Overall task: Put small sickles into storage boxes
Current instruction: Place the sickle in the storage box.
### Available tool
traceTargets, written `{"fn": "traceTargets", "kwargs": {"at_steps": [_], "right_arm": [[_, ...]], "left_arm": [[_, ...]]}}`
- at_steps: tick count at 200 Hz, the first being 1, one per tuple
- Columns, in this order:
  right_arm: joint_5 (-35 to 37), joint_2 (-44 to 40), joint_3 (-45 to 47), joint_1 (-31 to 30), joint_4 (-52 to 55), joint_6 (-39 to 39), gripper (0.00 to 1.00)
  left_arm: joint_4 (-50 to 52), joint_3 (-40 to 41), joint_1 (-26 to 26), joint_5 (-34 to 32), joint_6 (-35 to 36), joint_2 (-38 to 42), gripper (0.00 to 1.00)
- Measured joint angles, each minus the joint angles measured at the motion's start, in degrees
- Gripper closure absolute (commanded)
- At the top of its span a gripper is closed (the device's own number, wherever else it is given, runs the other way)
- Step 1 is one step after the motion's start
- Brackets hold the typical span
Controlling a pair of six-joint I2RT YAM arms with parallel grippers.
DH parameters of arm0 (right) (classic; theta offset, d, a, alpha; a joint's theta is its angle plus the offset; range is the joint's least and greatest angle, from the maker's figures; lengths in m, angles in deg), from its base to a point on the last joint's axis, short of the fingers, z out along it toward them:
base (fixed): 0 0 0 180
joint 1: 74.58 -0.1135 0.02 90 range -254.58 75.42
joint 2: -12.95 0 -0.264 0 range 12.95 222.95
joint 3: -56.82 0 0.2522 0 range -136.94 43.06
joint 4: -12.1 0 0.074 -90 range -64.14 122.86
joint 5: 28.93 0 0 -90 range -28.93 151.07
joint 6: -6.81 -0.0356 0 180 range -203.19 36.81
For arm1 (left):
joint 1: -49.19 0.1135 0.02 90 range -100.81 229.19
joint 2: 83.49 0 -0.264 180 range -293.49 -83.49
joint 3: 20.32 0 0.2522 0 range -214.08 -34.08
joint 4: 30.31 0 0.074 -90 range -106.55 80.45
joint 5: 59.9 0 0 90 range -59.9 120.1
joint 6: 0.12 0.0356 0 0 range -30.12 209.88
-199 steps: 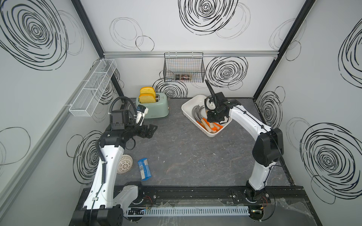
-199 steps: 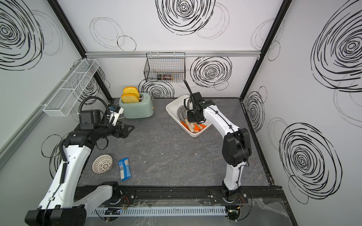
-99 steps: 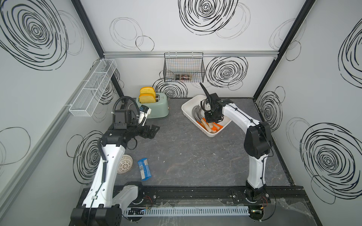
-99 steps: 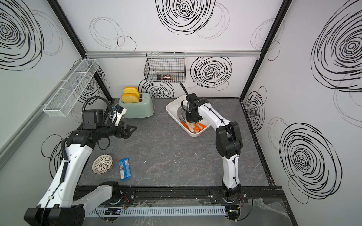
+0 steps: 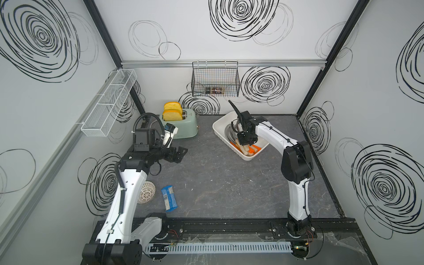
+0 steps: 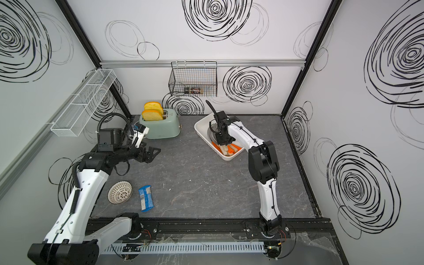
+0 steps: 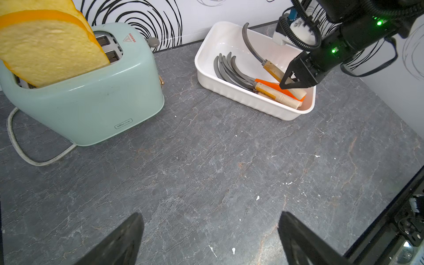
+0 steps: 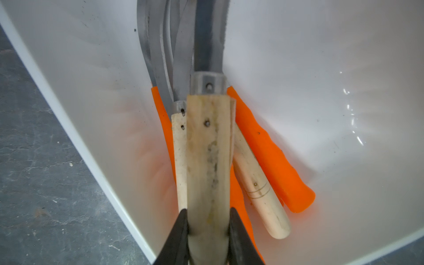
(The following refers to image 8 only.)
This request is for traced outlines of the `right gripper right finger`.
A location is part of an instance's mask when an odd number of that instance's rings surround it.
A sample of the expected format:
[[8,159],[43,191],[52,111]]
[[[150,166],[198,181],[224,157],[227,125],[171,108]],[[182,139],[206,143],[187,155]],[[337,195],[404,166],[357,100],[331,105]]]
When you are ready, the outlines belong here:
[[235,208],[230,209],[229,236],[230,265],[265,265]]

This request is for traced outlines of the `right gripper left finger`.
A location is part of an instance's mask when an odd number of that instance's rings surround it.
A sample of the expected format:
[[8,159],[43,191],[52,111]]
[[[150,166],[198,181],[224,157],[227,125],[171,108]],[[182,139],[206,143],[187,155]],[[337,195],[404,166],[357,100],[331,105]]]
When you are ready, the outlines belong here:
[[182,209],[153,265],[188,265],[188,215]]

